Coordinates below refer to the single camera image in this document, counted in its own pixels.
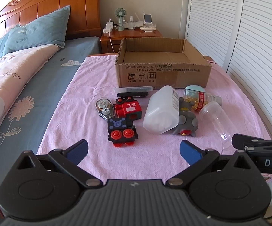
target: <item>headboard panel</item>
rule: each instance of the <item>headboard panel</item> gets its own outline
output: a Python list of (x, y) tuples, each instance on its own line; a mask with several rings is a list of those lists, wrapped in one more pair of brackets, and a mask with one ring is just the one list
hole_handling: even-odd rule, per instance
[(12, 0), (0, 11), (0, 38), (16, 24), (71, 6), (66, 39), (100, 36), (99, 0)]

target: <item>plastic bottle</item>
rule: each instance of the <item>plastic bottle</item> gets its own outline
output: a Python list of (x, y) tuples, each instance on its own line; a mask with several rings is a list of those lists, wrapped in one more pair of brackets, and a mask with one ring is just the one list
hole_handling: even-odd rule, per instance
[(199, 113), (199, 119), (202, 125), (212, 129), (210, 132), (212, 135), (216, 133), (219, 143), (222, 142), (222, 150), (218, 150), (220, 154), (229, 154), (229, 151), (234, 150), (231, 142), (232, 136), (238, 131), (217, 102), (206, 104)]
[(206, 104), (216, 101), (222, 106), (222, 98), (219, 96), (212, 95), (207, 92), (199, 92), (195, 90), (185, 89), (184, 101), (194, 102), (194, 106), (191, 108), (193, 111), (200, 111)]
[(133, 21), (133, 16), (131, 15), (129, 18), (129, 30), (134, 29), (135, 22)]
[(164, 133), (179, 123), (179, 97), (171, 86), (154, 93), (146, 109), (143, 127), (153, 134)]

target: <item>bed sheet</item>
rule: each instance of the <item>bed sheet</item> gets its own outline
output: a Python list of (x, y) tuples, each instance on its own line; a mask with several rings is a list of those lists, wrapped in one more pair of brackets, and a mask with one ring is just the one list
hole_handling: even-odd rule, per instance
[(68, 40), (25, 86), (0, 126), (0, 184), (23, 150), (37, 152), (76, 71), (88, 55), (98, 53), (98, 37)]
[[(188, 163), (180, 156), (179, 145), (187, 139), (201, 149), (213, 148), (221, 152), (221, 140), (206, 124), (199, 123), (197, 137), (164, 133), (152, 135), (142, 127), (143, 119), (134, 121), (139, 138), (133, 146), (115, 148), (108, 141), (107, 122), (99, 117), (95, 102), (107, 97), (113, 103), (117, 86), (116, 56), (88, 57), (78, 69), (54, 112), (38, 154), (55, 148), (67, 149), (85, 139), (89, 153), (79, 167), (101, 179), (162, 179), (180, 173)], [(222, 107), (232, 119), (239, 133), (270, 139), (251, 102), (217, 64), (212, 64), (206, 91), (223, 100)], [(138, 98), (142, 117), (149, 98)]]

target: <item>pink towel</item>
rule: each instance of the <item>pink towel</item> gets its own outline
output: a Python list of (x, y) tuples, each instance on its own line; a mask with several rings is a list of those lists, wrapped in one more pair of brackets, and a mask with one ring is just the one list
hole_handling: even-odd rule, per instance
[[(107, 97), (116, 100), (117, 87), (114, 61), (116, 56), (88, 57), (76, 72), (51, 118), (38, 154), (55, 148), (67, 149), (85, 139), (89, 153), (79, 167), (101, 179), (162, 179), (166, 181), (189, 165), (180, 156), (179, 146), (187, 139), (201, 149), (213, 148), (221, 152), (221, 140), (208, 125), (199, 124), (197, 137), (164, 133), (152, 135), (134, 121), (139, 138), (133, 146), (115, 148), (108, 141), (107, 122), (99, 117), (95, 102)], [(212, 63), (206, 91), (223, 99), (222, 107), (239, 133), (270, 139), (251, 102), (222, 70)], [(144, 117), (149, 97), (137, 99)]]

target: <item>blue bed sheet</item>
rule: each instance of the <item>blue bed sheet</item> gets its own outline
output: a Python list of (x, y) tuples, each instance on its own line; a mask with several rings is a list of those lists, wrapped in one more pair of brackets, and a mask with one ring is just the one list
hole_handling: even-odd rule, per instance
[(78, 67), (99, 53), (99, 38), (65, 42), (28, 82), (0, 126), (0, 184), (23, 150), (37, 153), (56, 106)]

